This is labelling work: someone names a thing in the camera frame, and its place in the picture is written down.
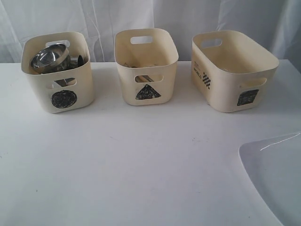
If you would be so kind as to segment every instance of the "cream plastic bin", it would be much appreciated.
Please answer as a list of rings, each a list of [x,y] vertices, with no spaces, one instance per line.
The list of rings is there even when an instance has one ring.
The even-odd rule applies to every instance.
[[[132,38],[143,38],[140,43]],[[162,104],[170,100],[179,55],[167,31],[127,30],[116,34],[115,61],[124,100],[130,105]]]
[[[37,74],[30,67],[32,57],[49,42],[69,41],[70,56],[82,55],[86,62],[83,66],[48,74]],[[84,36],[78,32],[64,32],[42,35],[28,40],[24,46],[22,71],[26,74],[33,92],[42,108],[50,113],[64,112],[90,104],[94,99],[90,54]],[[54,81],[72,79],[68,86],[61,87]]]
[[[258,105],[278,65],[276,57],[240,32],[209,32],[192,39],[192,80],[220,112]]]

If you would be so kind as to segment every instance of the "white cloth backdrop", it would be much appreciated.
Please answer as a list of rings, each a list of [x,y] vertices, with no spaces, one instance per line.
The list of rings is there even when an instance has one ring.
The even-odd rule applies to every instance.
[[[180,60],[202,32],[237,30],[301,71],[301,0],[0,0],[0,62],[20,62],[37,35],[78,31],[92,61],[114,61],[114,36],[126,29],[163,28]]]

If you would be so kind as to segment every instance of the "white table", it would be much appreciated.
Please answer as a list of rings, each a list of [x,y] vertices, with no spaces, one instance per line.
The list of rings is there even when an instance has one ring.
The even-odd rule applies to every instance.
[[[0,64],[1,226],[278,225],[238,156],[301,130],[301,75],[282,60],[260,106],[220,113],[179,62],[174,96],[130,106],[114,63],[92,63],[95,101],[44,112],[20,64]]]

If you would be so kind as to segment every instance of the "metal bowl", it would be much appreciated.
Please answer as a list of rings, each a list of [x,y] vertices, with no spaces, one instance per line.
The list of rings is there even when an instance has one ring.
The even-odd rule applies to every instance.
[[[42,49],[31,60],[30,66],[37,73],[45,74],[67,69],[70,63],[68,48],[57,43]]]

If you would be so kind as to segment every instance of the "black circle sticker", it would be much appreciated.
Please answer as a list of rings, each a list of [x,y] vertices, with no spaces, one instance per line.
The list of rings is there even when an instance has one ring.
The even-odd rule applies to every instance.
[[[77,96],[73,91],[62,90],[52,95],[51,101],[54,107],[67,108],[75,104]]]

